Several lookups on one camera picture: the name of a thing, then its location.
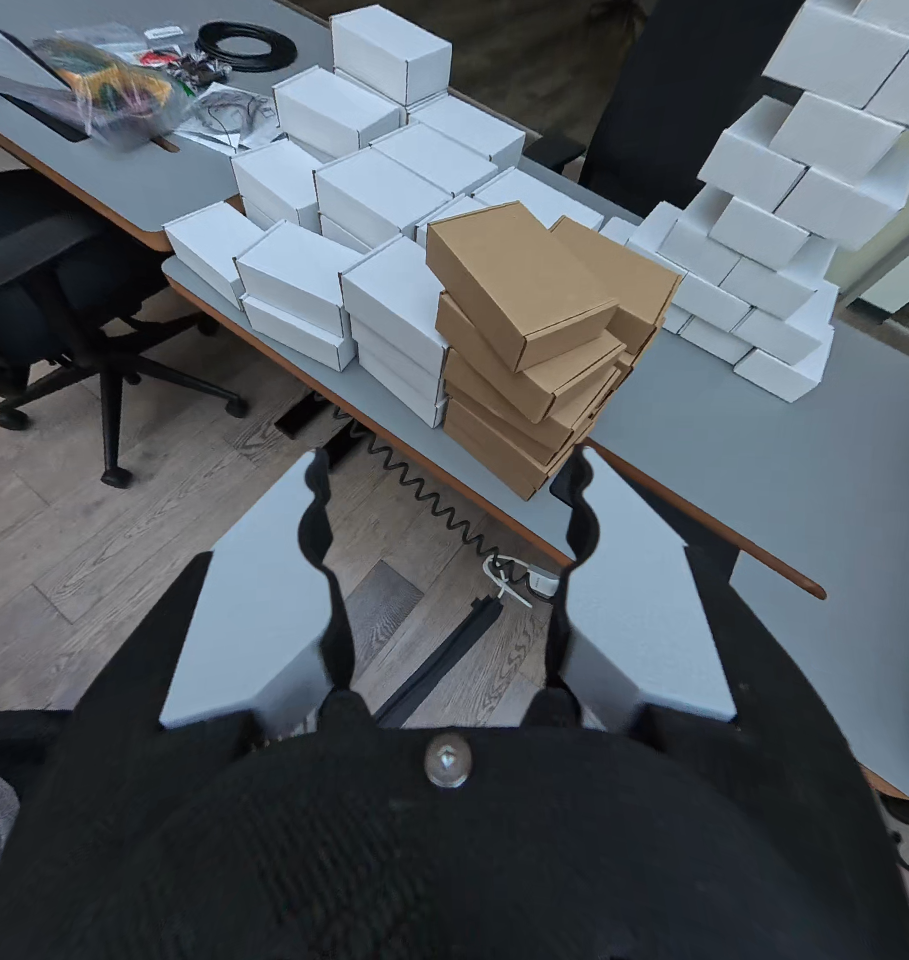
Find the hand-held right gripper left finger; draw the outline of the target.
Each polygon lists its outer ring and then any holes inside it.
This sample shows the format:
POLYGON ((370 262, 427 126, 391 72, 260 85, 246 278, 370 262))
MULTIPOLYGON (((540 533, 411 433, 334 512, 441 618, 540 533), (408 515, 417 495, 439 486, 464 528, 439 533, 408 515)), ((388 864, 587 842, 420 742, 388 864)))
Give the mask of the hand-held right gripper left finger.
POLYGON ((301 456, 221 536, 160 711, 168 730, 249 712, 292 732, 351 690, 355 646, 333 544, 329 457, 301 456))

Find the black office chair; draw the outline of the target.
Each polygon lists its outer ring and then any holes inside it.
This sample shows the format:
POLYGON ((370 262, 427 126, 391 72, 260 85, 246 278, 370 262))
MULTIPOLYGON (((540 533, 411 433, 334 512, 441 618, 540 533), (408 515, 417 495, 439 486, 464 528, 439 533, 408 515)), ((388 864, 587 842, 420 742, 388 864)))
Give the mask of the black office chair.
POLYGON ((236 419, 248 415, 232 390, 147 356, 187 330, 213 336, 219 328, 203 313, 136 319, 168 287, 165 259, 43 175, 0 172, 0 428, 28 429, 27 404, 97 378, 101 482, 125 489, 132 481, 118 461, 125 383, 160 380, 225 402, 236 419))

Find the white box wall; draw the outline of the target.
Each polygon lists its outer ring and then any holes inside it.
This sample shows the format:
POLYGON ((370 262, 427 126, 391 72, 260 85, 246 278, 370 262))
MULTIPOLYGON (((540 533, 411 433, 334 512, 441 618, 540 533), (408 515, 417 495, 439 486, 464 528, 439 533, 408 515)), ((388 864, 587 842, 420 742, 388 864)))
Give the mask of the white box wall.
POLYGON ((792 403, 831 354, 834 257, 909 203, 909 2, 802 2, 762 75, 798 102, 751 106, 628 245, 682 275, 667 331, 792 403))

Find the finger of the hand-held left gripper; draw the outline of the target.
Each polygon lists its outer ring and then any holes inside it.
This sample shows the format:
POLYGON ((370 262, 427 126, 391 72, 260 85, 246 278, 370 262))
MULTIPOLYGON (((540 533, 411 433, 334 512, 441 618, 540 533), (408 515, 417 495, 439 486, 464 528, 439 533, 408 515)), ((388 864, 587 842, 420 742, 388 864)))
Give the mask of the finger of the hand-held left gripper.
POLYGON ((28 94, 70 96, 70 85, 29 47, 0 30, 0 93, 15 97, 28 94))

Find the pile of white boxes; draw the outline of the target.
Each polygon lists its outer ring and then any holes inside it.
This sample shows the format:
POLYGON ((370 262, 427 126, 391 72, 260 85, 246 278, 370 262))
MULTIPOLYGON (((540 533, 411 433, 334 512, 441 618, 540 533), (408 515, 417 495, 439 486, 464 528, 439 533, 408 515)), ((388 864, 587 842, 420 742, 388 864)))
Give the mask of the pile of white boxes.
POLYGON ((244 211, 215 202, 164 231, 262 337, 338 374, 357 362, 437 428, 449 345, 428 228, 508 203, 540 240, 605 214, 519 169, 522 130, 449 93, 448 41, 378 5, 331 18, 330 38, 332 70, 274 85, 280 137, 232 159, 244 211))

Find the white power strip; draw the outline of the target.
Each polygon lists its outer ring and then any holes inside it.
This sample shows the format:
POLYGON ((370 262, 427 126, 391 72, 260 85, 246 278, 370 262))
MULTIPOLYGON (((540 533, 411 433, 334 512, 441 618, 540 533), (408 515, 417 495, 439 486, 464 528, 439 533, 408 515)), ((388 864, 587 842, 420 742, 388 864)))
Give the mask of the white power strip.
POLYGON ((527 609, 533 602, 550 603, 556 596, 559 575, 520 558, 503 554, 485 557, 482 570, 496 589, 496 599, 512 599, 527 609))

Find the beige door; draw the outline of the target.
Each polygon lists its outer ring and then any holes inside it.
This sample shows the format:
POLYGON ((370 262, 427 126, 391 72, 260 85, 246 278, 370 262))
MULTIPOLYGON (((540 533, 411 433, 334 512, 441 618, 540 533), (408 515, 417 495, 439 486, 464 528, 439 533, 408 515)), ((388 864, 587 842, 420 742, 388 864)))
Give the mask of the beige door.
POLYGON ((890 318, 908 305, 908 217, 897 217, 859 250, 836 254, 828 279, 844 306, 890 318))

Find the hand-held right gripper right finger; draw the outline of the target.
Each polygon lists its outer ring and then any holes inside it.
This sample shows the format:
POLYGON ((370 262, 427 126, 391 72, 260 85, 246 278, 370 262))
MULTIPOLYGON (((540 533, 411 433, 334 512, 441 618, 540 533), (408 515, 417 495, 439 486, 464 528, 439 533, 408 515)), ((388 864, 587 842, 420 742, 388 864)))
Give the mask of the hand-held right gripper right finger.
POLYGON ((545 678, 607 732, 627 732, 646 707, 734 720, 687 542, 592 447, 568 462, 574 562, 555 594, 545 678))

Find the stack of brown flat boxes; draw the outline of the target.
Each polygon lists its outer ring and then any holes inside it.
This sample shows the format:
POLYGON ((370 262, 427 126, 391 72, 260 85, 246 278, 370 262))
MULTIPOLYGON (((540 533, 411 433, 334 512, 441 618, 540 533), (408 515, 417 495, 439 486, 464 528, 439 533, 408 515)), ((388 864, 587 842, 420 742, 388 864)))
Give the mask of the stack of brown flat boxes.
POLYGON ((444 431, 523 501, 562 468, 662 329, 683 276, 519 201, 431 223, 444 431))

